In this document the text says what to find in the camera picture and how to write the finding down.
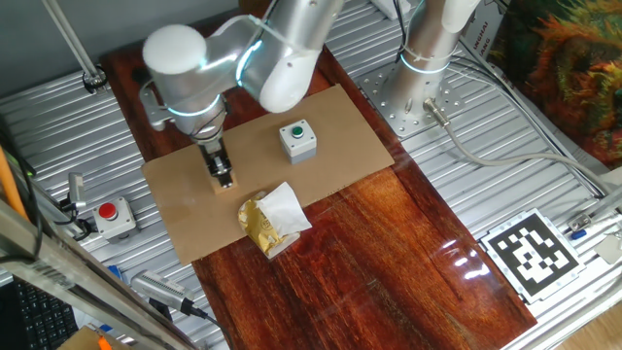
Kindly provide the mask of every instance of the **red button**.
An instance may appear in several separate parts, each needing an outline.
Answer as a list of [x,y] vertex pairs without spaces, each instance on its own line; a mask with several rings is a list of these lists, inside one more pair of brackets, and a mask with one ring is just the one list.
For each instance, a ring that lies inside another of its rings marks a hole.
[[117,216],[117,208],[113,203],[104,203],[99,207],[99,216],[104,219],[114,219]]

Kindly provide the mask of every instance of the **wooden table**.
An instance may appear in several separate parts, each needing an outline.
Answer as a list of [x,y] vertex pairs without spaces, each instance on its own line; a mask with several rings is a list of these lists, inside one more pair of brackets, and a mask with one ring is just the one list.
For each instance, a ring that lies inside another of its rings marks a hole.
[[[212,32],[219,21],[200,31]],[[140,47],[101,61],[145,161],[190,144],[174,126],[150,127],[138,99]],[[192,263],[235,348],[498,349],[533,326],[523,302],[325,48],[308,94],[335,84],[396,164],[304,208],[313,228],[270,262],[245,237]],[[225,97],[232,107],[225,128],[266,114],[241,88]]]

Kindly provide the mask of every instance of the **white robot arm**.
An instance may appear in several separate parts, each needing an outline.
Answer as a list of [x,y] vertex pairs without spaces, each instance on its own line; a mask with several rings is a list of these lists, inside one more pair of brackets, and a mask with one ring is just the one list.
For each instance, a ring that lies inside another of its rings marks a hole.
[[[413,16],[401,65],[388,88],[398,104],[423,113],[435,94],[460,31],[480,0],[429,0]],[[185,25],[149,36],[143,57],[162,102],[145,85],[140,92],[150,123],[175,123],[201,149],[212,176],[232,185],[222,142],[222,93],[240,86],[272,113],[291,109],[309,88],[313,70],[344,0],[273,0],[263,19],[234,17],[204,39]]]

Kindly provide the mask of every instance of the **keyboard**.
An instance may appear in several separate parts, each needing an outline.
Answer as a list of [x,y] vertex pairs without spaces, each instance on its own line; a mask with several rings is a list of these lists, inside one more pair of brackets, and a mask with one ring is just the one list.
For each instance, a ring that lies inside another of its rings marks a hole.
[[0,347],[8,349],[57,349],[78,331],[69,304],[16,277],[0,288],[0,320]]

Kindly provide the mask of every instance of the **gray cable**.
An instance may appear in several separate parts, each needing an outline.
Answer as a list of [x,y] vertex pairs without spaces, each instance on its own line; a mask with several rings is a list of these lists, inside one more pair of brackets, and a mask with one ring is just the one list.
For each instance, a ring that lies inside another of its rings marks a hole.
[[478,164],[485,165],[485,166],[503,166],[503,165],[513,164],[519,161],[529,160],[529,159],[552,159],[552,160],[570,165],[574,167],[575,169],[579,170],[580,172],[582,172],[585,175],[585,177],[587,177],[590,181],[596,184],[603,191],[603,193],[605,193],[605,195],[609,195],[611,193],[611,188],[609,187],[609,185],[606,184],[603,180],[601,180],[601,178],[598,175],[596,175],[594,172],[592,172],[592,170],[588,169],[586,166],[568,157],[554,155],[554,154],[541,153],[541,154],[526,154],[526,155],[521,155],[517,157],[509,157],[509,158],[503,158],[503,159],[482,159],[472,154],[471,152],[469,152],[465,148],[465,146],[463,146],[463,144],[460,142],[460,140],[454,133],[454,129],[451,127],[451,124],[445,125],[444,128],[445,128],[445,131],[447,131],[447,134],[449,134],[449,137],[451,138],[451,140],[454,141],[454,144],[456,144],[456,147],[467,158],[469,158],[471,161],[476,162]]

